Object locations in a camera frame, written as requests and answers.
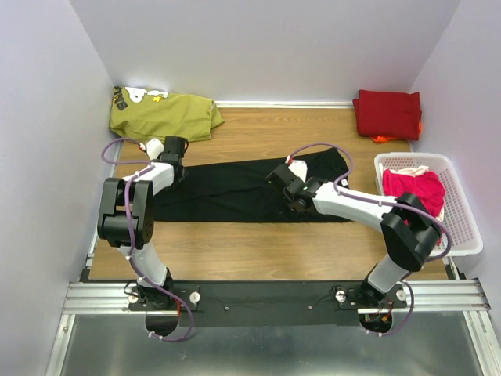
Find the red folded t-shirt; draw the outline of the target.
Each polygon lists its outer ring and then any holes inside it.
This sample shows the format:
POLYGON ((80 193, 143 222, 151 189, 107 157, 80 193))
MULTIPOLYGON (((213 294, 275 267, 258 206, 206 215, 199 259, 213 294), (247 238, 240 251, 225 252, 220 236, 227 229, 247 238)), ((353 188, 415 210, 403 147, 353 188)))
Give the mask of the red folded t-shirt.
POLYGON ((359 90, 352 104, 360 136, 412 141, 420 138, 422 111, 418 92, 359 90))

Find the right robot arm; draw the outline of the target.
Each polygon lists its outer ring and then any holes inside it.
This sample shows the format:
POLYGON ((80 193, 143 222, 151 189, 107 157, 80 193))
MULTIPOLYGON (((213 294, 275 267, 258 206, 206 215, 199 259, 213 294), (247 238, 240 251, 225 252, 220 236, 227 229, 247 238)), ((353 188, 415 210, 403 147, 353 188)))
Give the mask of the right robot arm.
POLYGON ((342 178, 306 179, 306 169, 303 161, 281 164, 266 179, 296 212, 360 222, 382 234, 387 254, 356 290, 363 305, 379 306, 400 280, 421 271, 429 261, 444 233, 441 223, 413 193, 399 197, 362 193, 343 187, 342 178))

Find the black floral t-shirt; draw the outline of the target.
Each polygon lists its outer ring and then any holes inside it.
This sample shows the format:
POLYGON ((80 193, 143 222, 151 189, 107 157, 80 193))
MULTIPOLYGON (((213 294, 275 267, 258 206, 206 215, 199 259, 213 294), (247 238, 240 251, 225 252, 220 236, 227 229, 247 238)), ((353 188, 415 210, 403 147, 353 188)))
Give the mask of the black floral t-shirt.
POLYGON ((266 177, 282 158, 189 166, 153 198, 160 222, 336 223, 333 215, 293 211, 266 177))

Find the olive green folded t-shirt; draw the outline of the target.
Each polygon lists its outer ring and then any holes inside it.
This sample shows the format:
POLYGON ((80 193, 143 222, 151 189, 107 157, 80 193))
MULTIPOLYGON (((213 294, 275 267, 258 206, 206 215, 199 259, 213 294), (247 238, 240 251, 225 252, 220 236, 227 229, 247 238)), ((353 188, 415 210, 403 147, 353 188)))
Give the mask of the olive green folded t-shirt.
POLYGON ((113 87, 109 129, 123 138, 145 143, 178 136, 206 141, 225 120, 212 99, 155 89, 113 87))

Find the aluminium frame rail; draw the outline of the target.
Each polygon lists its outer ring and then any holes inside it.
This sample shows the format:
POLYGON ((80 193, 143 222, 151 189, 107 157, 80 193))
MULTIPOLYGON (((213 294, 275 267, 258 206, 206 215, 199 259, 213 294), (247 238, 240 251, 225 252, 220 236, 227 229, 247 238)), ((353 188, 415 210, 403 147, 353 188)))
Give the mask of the aluminium frame rail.
POLYGON ((68 286, 49 375, 497 375, 500 337, 478 279, 454 258, 419 273, 386 331, 357 326, 180 327, 131 311, 129 280, 68 286))

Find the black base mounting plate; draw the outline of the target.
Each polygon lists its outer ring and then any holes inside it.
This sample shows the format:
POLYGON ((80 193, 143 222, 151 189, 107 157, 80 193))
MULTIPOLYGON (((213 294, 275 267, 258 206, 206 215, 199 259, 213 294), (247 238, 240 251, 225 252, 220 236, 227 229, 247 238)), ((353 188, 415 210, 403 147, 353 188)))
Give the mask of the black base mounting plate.
POLYGON ((369 324, 386 331, 392 311, 407 306, 402 285, 382 295, 359 280, 177 280, 169 288, 170 295, 151 287, 124 289, 128 308, 149 314, 150 330, 369 324))

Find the orange folded t-shirt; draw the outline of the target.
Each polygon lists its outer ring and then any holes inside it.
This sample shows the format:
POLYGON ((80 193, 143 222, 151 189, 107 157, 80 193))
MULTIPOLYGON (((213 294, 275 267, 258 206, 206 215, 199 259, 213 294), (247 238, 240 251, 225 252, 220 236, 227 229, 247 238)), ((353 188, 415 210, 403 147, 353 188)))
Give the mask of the orange folded t-shirt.
MULTIPOLYGON (((423 123, 420 121, 418 124, 419 134, 422 133, 423 123)), ((390 136, 371 136, 370 139, 375 143, 388 143, 390 141, 398 140, 397 137, 390 136)))

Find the white plastic basket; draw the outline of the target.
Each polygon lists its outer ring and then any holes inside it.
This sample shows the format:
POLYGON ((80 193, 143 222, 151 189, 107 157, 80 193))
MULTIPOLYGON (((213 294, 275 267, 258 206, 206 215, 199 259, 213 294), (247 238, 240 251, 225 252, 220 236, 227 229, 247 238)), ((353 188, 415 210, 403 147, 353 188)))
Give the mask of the white plastic basket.
POLYGON ((445 214, 443 224, 450 233, 452 247, 449 257, 476 255, 483 249, 479 233, 467 197, 463 191, 452 162, 441 154, 421 152, 390 152, 374 158, 378 193, 383 193, 383 171, 427 166, 436 173, 445 188, 445 214))

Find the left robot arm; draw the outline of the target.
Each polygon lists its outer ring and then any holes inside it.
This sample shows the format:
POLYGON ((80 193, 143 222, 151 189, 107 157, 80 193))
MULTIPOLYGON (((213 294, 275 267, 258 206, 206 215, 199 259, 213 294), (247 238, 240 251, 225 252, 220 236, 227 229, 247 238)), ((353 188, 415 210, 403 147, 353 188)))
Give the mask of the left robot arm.
POLYGON ((139 296, 156 309, 175 303, 187 307, 173 292, 173 280, 153 245, 154 197, 181 182, 187 175, 182 160, 189 141, 167 136, 163 142, 151 139, 141 143, 129 138, 148 157, 138 161, 143 168, 124 178, 108 178, 103 191, 97 221, 98 237, 116 248, 135 272, 139 296))

